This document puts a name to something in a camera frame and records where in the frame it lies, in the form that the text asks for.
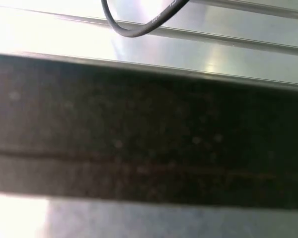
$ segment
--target silver metal surface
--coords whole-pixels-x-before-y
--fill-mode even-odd
[[[115,19],[124,22],[147,23],[168,6],[169,0],[111,0]],[[105,19],[100,0],[83,2],[60,0],[0,0],[0,5],[64,15]],[[215,36],[248,39],[258,42],[298,47],[298,20],[209,6],[200,1],[189,2],[164,27]]]
[[[0,53],[118,61],[298,84],[298,56],[153,35],[128,39],[99,24],[4,8]]]
[[[298,238],[298,212],[0,194],[0,238]]]
[[[169,4],[109,2],[114,17],[128,27],[149,21]],[[292,8],[281,8],[289,1],[265,3],[267,14],[214,2],[217,6],[193,0],[153,35],[126,39],[108,27],[100,0],[0,0],[0,54],[150,65],[221,80],[298,84],[298,19],[275,15],[278,9],[293,13]],[[262,7],[260,0],[225,2]],[[291,3],[298,5],[298,0]]]

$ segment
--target gray surface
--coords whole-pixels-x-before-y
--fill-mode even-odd
[[[0,194],[0,238],[12,237],[298,238],[298,212]]]

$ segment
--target black cable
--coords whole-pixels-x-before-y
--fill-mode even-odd
[[[116,23],[116,21],[110,13],[107,0],[101,0],[101,4],[103,6],[103,10],[109,24],[118,34],[125,37],[138,37],[143,36],[164,24],[167,20],[173,17],[181,8],[183,8],[184,5],[188,3],[188,1],[189,0],[173,0],[172,3],[170,3],[170,5],[153,20],[151,20],[150,22],[141,26],[138,29],[132,30],[122,28]]]

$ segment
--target groove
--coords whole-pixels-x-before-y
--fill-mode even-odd
[[[284,18],[291,18],[298,20],[298,10],[289,8],[277,7],[256,4],[252,2],[244,2],[238,0],[191,0],[193,2],[202,3],[210,6],[218,6],[224,8],[230,8],[241,11],[254,12],[264,15],[279,16]]]
[[[60,15],[60,14],[58,15],[58,17],[64,20],[80,21],[80,22],[91,23],[91,24],[101,24],[105,27],[108,27],[108,28],[110,27],[106,19],[66,16],[66,15]],[[122,27],[127,29],[133,29],[141,26],[141,24],[138,24],[138,23],[121,22],[121,21],[117,21],[117,22]],[[202,32],[185,31],[185,30],[179,30],[175,28],[160,27],[152,31],[150,35],[298,56],[298,47],[294,47],[294,46],[274,44],[274,43],[262,42],[262,41],[254,41],[254,40],[248,40],[248,39],[242,39],[242,38],[220,36],[220,35],[214,35],[214,34],[202,33]]]

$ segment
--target cable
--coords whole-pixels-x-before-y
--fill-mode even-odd
[[[162,24],[164,24],[167,20],[173,17],[181,8],[184,7],[185,4],[188,3],[189,0],[173,0],[172,3],[158,16],[156,16],[153,20],[148,22],[147,24],[141,26],[138,29],[125,29],[119,26],[114,20],[113,16],[110,13],[107,0],[101,0],[101,4],[103,6],[103,10],[105,16],[109,22],[109,25],[120,35],[125,37],[138,37],[143,36],[154,29],[158,28]]]

